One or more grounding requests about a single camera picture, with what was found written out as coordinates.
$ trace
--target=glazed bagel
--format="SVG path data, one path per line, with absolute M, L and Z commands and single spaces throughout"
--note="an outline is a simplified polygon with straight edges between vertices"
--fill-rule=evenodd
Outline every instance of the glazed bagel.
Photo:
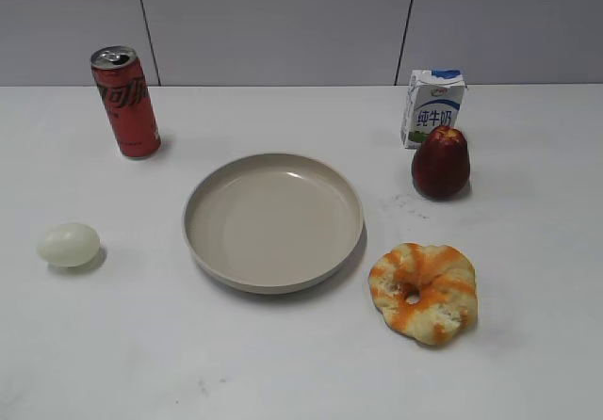
M 475 270 L 450 246 L 400 244 L 370 270 L 368 284 L 385 323 L 426 345 L 446 343 L 478 318 Z

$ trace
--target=egg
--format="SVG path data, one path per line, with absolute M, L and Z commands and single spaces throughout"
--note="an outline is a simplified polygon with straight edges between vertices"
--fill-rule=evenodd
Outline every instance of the egg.
M 88 225 L 62 224 L 38 243 L 38 255 L 56 267 L 78 267 L 89 262 L 101 247 L 101 239 Z

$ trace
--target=apple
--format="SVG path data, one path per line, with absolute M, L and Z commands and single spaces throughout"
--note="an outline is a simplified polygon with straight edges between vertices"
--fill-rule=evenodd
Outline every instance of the apple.
M 469 150 L 463 133 L 449 126 L 434 128 L 413 158 L 416 189 L 426 197 L 453 196 L 469 180 Z

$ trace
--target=coca-cola can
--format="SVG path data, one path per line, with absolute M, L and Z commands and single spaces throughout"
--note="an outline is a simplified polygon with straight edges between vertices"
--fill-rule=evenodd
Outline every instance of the coca-cola can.
M 113 134 L 122 153 L 144 158 L 161 145 L 139 57 L 127 46 L 109 46 L 90 58 Z

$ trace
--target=plate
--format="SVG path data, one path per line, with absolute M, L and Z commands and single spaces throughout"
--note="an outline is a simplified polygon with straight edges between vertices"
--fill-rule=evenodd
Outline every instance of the plate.
M 207 176 L 188 198 L 184 234 L 193 259 L 236 289 L 283 294 L 334 274 L 364 227 L 356 191 L 305 156 L 263 153 Z

